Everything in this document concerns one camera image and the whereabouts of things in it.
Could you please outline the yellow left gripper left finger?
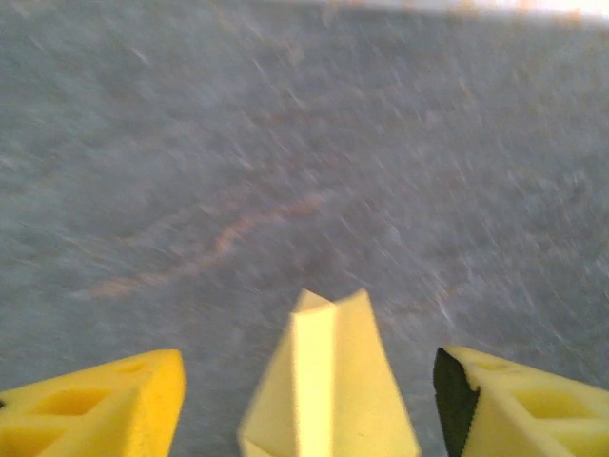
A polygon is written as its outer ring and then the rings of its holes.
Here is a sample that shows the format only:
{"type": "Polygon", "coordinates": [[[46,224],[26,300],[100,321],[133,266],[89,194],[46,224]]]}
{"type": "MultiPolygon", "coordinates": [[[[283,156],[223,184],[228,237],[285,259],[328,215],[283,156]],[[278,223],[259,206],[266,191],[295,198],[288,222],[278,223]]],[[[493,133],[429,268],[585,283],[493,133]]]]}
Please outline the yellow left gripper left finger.
{"type": "Polygon", "coordinates": [[[167,456],[185,399],[177,349],[158,349],[1,394],[4,456],[167,456]]]}

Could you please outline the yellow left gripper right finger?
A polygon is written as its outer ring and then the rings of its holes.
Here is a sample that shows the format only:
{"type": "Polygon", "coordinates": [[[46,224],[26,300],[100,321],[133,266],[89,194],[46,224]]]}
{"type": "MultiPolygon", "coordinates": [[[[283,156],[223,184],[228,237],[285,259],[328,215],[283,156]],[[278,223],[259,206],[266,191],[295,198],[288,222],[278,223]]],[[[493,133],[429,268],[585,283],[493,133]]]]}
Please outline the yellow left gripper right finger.
{"type": "Polygon", "coordinates": [[[438,348],[433,386],[450,456],[605,456],[608,392],[472,348],[438,348]]]}

